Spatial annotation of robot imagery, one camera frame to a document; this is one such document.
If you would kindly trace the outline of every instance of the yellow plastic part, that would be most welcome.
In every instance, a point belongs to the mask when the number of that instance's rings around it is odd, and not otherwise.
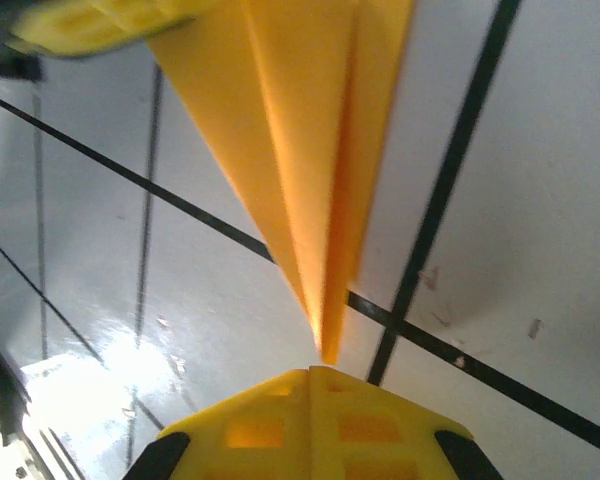
[[[75,56],[113,48],[208,11],[219,0],[55,0],[13,27],[18,50]]]
[[[337,360],[412,5],[230,0],[149,41],[326,363]]]
[[[457,480],[434,433],[461,425],[328,367],[294,370],[175,423],[171,480]]]

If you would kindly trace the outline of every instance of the yellow plastic piece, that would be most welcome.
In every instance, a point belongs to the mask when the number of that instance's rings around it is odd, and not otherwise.
[[[208,11],[218,0],[55,0],[30,7],[12,47],[73,56],[113,48]]]
[[[461,425],[327,367],[294,370],[175,423],[171,480],[457,480],[434,433]]]
[[[229,0],[149,41],[327,363],[337,360],[412,5]]]

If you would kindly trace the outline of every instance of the yellow plastic object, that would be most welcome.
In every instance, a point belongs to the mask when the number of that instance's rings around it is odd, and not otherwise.
[[[327,367],[294,370],[175,423],[171,480],[457,480],[434,433],[461,425]]]
[[[50,0],[12,29],[12,47],[74,56],[143,37],[209,10],[219,0]]]
[[[229,0],[149,40],[327,363],[337,360],[412,3]]]

